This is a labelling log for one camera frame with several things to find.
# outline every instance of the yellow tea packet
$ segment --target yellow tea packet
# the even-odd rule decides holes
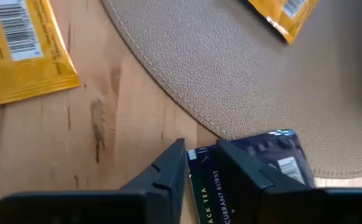
[[[248,0],[291,44],[319,0]]]
[[[0,104],[80,85],[48,0],[0,0]]]

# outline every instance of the dark blue tea packet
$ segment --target dark blue tea packet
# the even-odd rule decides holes
[[[276,130],[269,133],[231,141],[252,157],[281,171],[283,174],[311,187],[315,187],[313,174],[293,130]],[[237,211],[237,177],[220,169],[220,159],[215,159],[217,146],[189,150],[188,164],[192,190],[200,224],[237,223],[242,211]]]

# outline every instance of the round placemat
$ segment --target round placemat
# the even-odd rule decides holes
[[[362,176],[362,1],[320,1],[292,45],[244,1],[103,3],[152,77],[220,137],[294,129],[316,176]]]

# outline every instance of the wood grain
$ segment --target wood grain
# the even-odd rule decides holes
[[[0,198],[117,189],[177,138],[189,149],[215,143],[146,73],[100,1],[51,4],[83,86],[0,106]],[[362,178],[317,182],[362,186]],[[188,183],[181,219],[197,223]]]

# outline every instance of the barcode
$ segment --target barcode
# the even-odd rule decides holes
[[[188,151],[188,157],[189,157],[189,160],[195,160],[198,158],[196,156],[196,151],[194,149],[191,149]]]
[[[304,2],[305,0],[288,0],[283,7],[283,11],[293,19]]]
[[[303,177],[301,176],[300,169],[294,159],[294,157],[288,157],[278,161],[280,166],[280,171],[283,174],[288,175],[289,177],[301,182],[304,184]]]
[[[0,0],[0,22],[13,61],[44,56],[25,0]]]

